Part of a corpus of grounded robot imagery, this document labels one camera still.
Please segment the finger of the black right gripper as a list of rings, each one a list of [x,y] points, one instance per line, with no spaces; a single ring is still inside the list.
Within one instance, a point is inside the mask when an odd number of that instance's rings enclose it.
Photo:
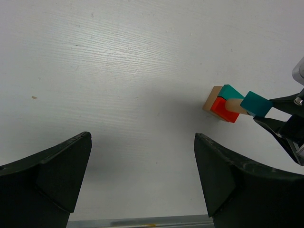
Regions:
[[[279,142],[292,160],[304,164],[304,118],[292,115],[288,121],[254,117],[254,121]]]
[[[304,115],[304,105],[297,105],[294,100],[297,98],[297,94],[280,97],[280,98],[274,98],[270,99],[270,101],[273,104],[273,107],[288,113],[290,115],[298,115],[303,116]]]

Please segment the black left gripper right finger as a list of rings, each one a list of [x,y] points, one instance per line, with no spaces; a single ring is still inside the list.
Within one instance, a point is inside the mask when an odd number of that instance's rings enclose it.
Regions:
[[[194,153],[217,228],[301,228],[304,177],[238,154],[197,133]]]

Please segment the natural wood block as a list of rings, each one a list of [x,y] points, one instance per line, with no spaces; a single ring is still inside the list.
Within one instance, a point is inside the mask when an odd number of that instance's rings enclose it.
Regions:
[[[208,112],[209,114],[211,114],[211,115],[213,115],[213,116],[215,116],[218,119],[223,121],[224,119],[222,119],[219,115],[217,115],[217,114],[215,114],[211,111],[211,107],[212,107],[213,103],[215,102],[216,98],[218,97],[218,94],[221,91],[221,89],[222,89],[222,86],[214,86],[212,88],[212,90],[211,90],[207,100],[205,101],[202,109],[204,111]]]

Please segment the teal triangular wood block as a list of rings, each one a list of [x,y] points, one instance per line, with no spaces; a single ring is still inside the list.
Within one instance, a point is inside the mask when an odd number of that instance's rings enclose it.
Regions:
[[[273,107],[273,103],[270,100],[249,91],[240,103],[240,106],[253,117],[265,117]]]

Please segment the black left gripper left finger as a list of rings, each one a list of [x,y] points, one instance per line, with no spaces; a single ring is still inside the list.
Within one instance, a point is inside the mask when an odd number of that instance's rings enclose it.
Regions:
[[[2,228],[65,228],[75,211],[92,149],[82,132],[0,167]]]

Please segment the red wood block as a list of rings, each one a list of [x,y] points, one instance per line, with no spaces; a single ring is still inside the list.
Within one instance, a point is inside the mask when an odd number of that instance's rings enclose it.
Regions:
[[[210,111],[218,115],[227,122],[234,123],[239,117],[239,113],[228,111],[225,108],[226,100],[222,97],[217,97],[210,108]]]

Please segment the natural wood cylinder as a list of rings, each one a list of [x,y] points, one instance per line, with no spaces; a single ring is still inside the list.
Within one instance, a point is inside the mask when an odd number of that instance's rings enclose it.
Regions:
[[[243,99],[236,99],[236,98],[228,99],[225,102],[225,109],[230,112],[249,115],[249,113],[243,107],[241,107],[242,101]]]

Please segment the aluminium table edge rail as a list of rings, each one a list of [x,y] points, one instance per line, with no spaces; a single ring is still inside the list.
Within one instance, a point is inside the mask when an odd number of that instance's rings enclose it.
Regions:
[[[213,228],[207,215],[69,221],[68,228]]]

